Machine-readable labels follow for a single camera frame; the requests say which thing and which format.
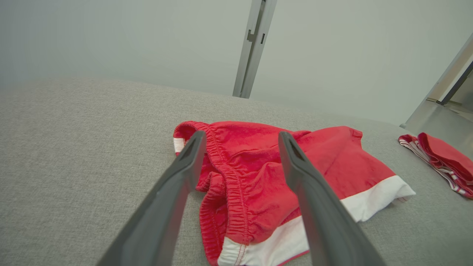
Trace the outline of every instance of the red fabric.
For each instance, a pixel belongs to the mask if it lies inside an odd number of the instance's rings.
[[[464,154],[453,148],[445,141],[432,137],[427,133],[420,133],[416,138],[412,135],[402,135],[399,140],[404,140],[415,145],[428,155],[428,163],[434,169],[447,169],[453,174],[447,176],[448,181],[458,185],[452,187],[453,190],[465,197],[473,199],[473,162]]]
[[[217,265],[225,236],[245,245],[259,243],[301,215],[297,197],[285,182],[280,131],[292,134],[340,199],[395,175],[362,150],[362,132],[346,126],[291,132],[256,123],[189,121],[177,126],[174,137],[188,140],[196,130],[207,134],[207,153],[196,189],[207,192],[200,221],[211,265]]]

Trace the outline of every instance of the gray fabric surface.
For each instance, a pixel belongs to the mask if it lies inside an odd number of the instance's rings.
[[[388,265],[471,265],[473,202],[397,143],[402,128],[162,86],[62,80],[0,91],[0,265],[93,265],[175,155],[182,121],[347,125],[417,192],[361,227]],[[190,194],[175,265],[207,265]],[[308,265],[308,255],[287,265]]]

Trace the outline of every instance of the metal bracket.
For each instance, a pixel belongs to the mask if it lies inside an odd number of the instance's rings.
[[[251,29],[248,30],[248,36],[246,36],[246,39],[251,43],[255,41],[256,35],[251,34]]]

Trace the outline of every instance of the white hem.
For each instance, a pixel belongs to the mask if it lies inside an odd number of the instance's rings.
[[[185,146],[184,138],[174,138],[174,152],[181,152]]]
[[[366,221],[393,200],[406,201],[415,192],[399,176],[388,177],[374,187],[341,200],[352,218]],[[225,237],[219,266],[276,266],[309,250],[302,216],[279,226],[261,243],[243,245]]]

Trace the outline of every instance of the white wall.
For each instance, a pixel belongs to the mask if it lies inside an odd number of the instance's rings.
[[[471,0],[279,0],[250,98],[404,123],[473,32]]]
[[[0,86],[137,80],[231,95],[251,0],[1,0]]]

